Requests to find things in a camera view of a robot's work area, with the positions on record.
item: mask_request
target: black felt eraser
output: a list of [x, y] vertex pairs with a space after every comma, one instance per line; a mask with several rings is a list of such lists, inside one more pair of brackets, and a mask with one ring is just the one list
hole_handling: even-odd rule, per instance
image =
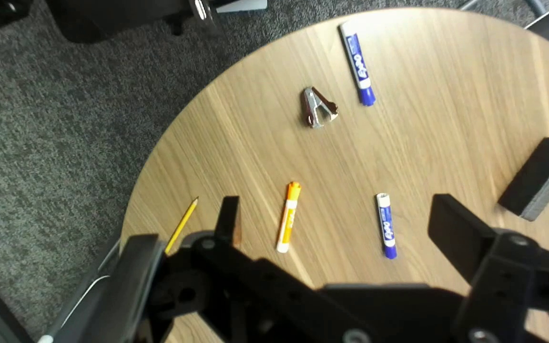
[[499, 198], [501, 206], [531, 222], [548, 202], [549, 137], [542, 139]]

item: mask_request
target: blue dry erase marker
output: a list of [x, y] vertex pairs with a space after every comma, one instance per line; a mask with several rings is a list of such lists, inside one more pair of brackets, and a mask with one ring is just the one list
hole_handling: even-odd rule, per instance
[[368, 76], [368, 69], [366, 68], [366, 60], [361, 54], [361, 47], [359, 46], [359, 39], [357, 38], [357, 30], [352, 22], [347, 21], [344, 24], [338, 26], [340, 32], [345, 40], [346, 53], [353, 65], [353, 75], [355, 75], [355, 81], [359, 88], [359, 97], [361, 103], [364, 106], [372, 106], [376, 102], [376, 97], [372, 91], [372, 83]]
[[381, 217], [381, 230], [383, 230], [383, 240], [385, 243], [385, 256], [388, 259], [397, 257], [395, 248], [395, 236], [393, 235], [393, 224], [391, 221], [391, 199], [387, 193], [376, 195], [378, 203], [379, 216]]

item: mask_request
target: round wooden table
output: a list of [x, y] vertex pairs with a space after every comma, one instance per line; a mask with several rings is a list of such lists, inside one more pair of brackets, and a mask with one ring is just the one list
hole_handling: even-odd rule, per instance
[[[357, 97], [337, 27], [353, 19], [377, 102]], [[312, 130], [304, 87], [338, 104]], [[549, 249], [549, 205], [532, 223], [497, 199], [549, 136], [549, 42], [494, 18], [443, 9], [389, 9], [321, 22], [257, 50], [220, 75], [170, 125], [132, 193], [122, 236], [168, 239], [213, 230], [222, 198], [240, 195], [241, 250], [312, 287], [328, 282], [468, 285], [427, 236], [434, 193], [451, 193], [492, 226]], [[287, 254], [275, 241], [289, 182], [302, 193]], [[399, 256], [384, 258], [374, 195], [390, 193]], [[172, 342], [215, 335], [176, 320]], [[549, 340], [549, 317], [528, 328]]]

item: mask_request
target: gray carpet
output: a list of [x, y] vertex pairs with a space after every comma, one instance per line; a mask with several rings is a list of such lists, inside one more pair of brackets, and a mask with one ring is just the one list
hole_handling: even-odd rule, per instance
[[[459, 0], [271, 0], [222, 17], [226, 37], [160, 23], [98, 45], [65, 41], [38, 0], [0, 30], [0, 296], [37, 338], [100, 245], [121, 227], [133, 184], [162, 132], [207, 83], [246, 54], [327, 18]], [[524, 26], [521, 0], [478, 11]]]

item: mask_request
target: yellow pencil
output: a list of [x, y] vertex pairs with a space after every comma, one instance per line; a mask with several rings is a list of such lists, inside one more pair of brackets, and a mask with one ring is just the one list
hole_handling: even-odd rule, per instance
[[175, 232], [173, 232], [173, 235], [168, 240], [168, 244], [166, 244], [166, 248], [164, 250], [165, 254], [168, 255], [168, 253], [171, 251], [173, 244], [175, 244], [175, 241], [177, 240], [177, 237], [179, 237], [181, 230], [183, 230], [183, 227], [188, 222], [188, 219], [190, 219], [190, 215], [192, 215], [192, 212], [194, 212], [196, 205], [198, 205], [198, 197], [196, 197], [196, 199], [194, 199], [194, 201], [190, 204], [190, 207], [187, 210], [185, 210], [183, 217], [181, 217], [181, 221], [179, 221], [179, 224], [177, 224], [177, 228], [175, 229]]

